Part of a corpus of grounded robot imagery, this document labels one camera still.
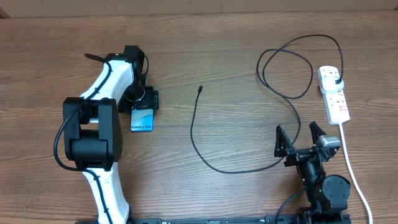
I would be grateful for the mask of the blue Galaxy smartphone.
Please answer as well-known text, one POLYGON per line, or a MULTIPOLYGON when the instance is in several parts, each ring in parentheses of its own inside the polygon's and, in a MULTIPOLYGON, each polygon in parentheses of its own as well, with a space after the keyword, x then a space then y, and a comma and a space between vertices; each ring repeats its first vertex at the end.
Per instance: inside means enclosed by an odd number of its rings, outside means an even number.
POLYGON ((132 132, 150 132, 154 130, 154 110, 132 110, 131 125, 132 132))

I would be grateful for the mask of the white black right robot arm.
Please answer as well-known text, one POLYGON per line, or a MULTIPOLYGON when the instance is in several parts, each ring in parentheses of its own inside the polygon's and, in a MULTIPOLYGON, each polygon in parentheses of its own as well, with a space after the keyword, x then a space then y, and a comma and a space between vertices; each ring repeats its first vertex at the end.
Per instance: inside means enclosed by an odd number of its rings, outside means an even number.
POLYGON ((341 175, 327 175, 323 164, 339 150, 340 140, 327 135, 316 122, 309 128, 313 145, 296 149, 281 125, 276 127, 274 156, 284 158, 286 167, 295 167, 301 178, 303 189, 289 197, 275 215, 266 215, 268 223, 351 223, 348 208, 351 183, 341 175), (305 193, 308 207, 298 208, 295 214, 283 215, 283 208, 294 198, 305 193))

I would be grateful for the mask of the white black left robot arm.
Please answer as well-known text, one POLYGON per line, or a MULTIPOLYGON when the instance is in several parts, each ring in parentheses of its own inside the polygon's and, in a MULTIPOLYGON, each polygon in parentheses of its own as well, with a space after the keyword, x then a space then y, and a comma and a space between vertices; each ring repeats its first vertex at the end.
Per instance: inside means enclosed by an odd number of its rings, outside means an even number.
POLYGON ((118 162, 123 151, 120 114, 131 117, 132 132, 154 130, 159 92, 147 85, 149 60, 136 45, 105 58, 86 54, 102 63, 98 78, 79 97, 63 102, 63 123, 55 137, 53 154, 60 167, 69 169, 58 155, 64 139, 65 155, 72 171, 86 177, 98 209, 94 223, 133 223, 131 207, 124 197, 118 162))

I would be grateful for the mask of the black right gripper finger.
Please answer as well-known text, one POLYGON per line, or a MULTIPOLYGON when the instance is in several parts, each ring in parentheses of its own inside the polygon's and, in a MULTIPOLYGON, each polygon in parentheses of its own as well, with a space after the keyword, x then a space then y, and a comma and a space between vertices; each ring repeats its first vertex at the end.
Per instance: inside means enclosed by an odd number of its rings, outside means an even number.
POLYGON ((293 144, 281 125, 276 127, 275 157, 285 157, 294 150, 293 144))
POLYGON ((324 132, 324 130, 322 130, 322 128, 319 127, 319 125, 315 121, 312 121, 308 125, 308 127, 310 128, 311 131, 313 144, 320 145, 321 137, 326 135, 326 132, 324 132))

